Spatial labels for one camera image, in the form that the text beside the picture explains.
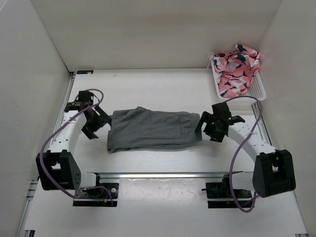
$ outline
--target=white laundry basket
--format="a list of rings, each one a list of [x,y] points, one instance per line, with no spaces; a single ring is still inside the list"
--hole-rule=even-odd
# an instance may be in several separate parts
[[[210,63],[212,65],[212,71],[213,71],[213,78],[214,78],[214,82],[215,82],[215,88],[216,88],[216,92],[217,92],[217,96],[219,97],[219,99],[224,102],[226,100],[228,100],[228,98],[223,98],[220,93],[219,93],[219,88],[218,88],[218,84],[217,81],[215,79],[215,69],[214,69],[214,61],[213,58],[211,57],[210,59]],[[256,73],[254,76],[254,80],[252,82],[252,86],[248,88],[248,91],[243,94],[243,95],[251,95],[255,98],[257,98],[258,100],[262,101],[265,100],[267,95],[266,95],[266,91],[263,87],[262,81],[261,81],[261,77],[259,75],[259,73]],[[253,103],[255,103],[256,101],[254,99],[251,98],[239,98],[239,99],[235,99],[232,101],[229,101],[228,104],[229,105],[234,105],[234,106],[250,106]]]

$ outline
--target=purple cable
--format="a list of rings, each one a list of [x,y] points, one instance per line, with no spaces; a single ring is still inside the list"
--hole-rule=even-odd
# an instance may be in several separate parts
[[[251,99],[256,100],[258,102],[260,112],[259,112],[259,115],[258,115],[254,125],[252,126],[252,128],[250,130],[249,135],[243,140],[243,142],[239,145],[239,147],[237,148],[237,150],[235,151],[235,153],[233,155],[233,159],[232,159],[231,166],[230,166],[230,169],[229,169],[229,187],[230,187],[230,190],[231,190],[232,198],[233,198],[234,203],[236,204],[236,206],[241,211],[243,211],[245,213],[248,213],[248,212],[252,211],[252,209],[255,207],[255,201],[256,201],[256,198],[258,196],[257,196],[257,193],[255,192],[254,193],[254,197],[252,198],[252,200],[250,200],[250,201],[252,201],[252,204],[251,204],[251,207],[248,210],[245,210],[245,209],[242,208],[242,206],[238,203],[238,200],[237,200],[237,198],[235,196],[234,189],[233,189],[233,167],[234,167],[234,163],[235,163],[235,160],[236,160],[236,157],[237,157],[239,151],[242,149],[243,145],[249,140],[249,138],[251,137],[253,131],[255,130],[255,127],[257,126],[257,124],[258,124],[258,122],[259,122],[259,120],[261,118],[261,115],[262,115],[262,104],[257,98],[255,98],[253,96],[250,96],[250,95],[240,95],[238,97],[228,99],[225,102],[228,102],[228,101],[231,101],[231,100],[234,100],[234,99],[238,99],[238,98],[242,98],[242,97],[244,97],[244,98],[251,98]]]
[[[44,149],[45,147],[47,146],[47,144],[49,143],[49,141],[51,139],[53,139],[54,136],[56,136],[56,134],[58,134],[60,131],[62,131],[68,124],[69,122],[73,121],[75,118],[77,118],[79,115],[81,115],[82,113],[84,113],[85,111],[87,110],[90,110],[91,108],[95,107],[95,106],[98,106],[102,101],[103,101],[103,98],[104,98],[104,94],[101,90],[98,90],[98,89],[88,89],[88,90],[94,90],[94,91],[98,91],[101,93],[101,99],[98,103],[94,104],[94,105],[91,105],[91,106],[88,106],[86,108],[84,108],[83,110],[79,111],[78,113],[76,113],[74,116],[72,116],[67,122],[65,122],[59,129],[57,129],[53,134],[51,134],[49,136],[49,138],[47,138],[47,140],[44,142],[44,144],[42,145],[41,149],[40,149],[40,152],[39,152],[39,161],[40,161],[40,165],[45,173],[45,175],[48,177],[48,179],[56,186],[56,188],[58,188],[60,191],[62,191],[64,194],[66,194],[67,196],[73,198],[73,199],[76,199],[77,197],[75,197],[74,195],[72,195],[71,193],[69,193],[66,189],[64,189],[63,187],[61,187],[54,179],[53,177],[49,174],[49,172],[47,171],[46,167],[45,167],[45,164],[44,164],[44,160],[43,160],[43,153],[44,153]],[[87,190],[90,190],[90,189],[98,189],[98,188],[102,188],[104,189],[107,194],[109,195],[110,199],[111,199],[111,203],[113,205],[113,199],[112,199],[112,196],[111,196],[111,193],[108,189],[106,189],[105,187],[103,186],[97,186],[97,187],[92,187],[92,188],[85,188]]]

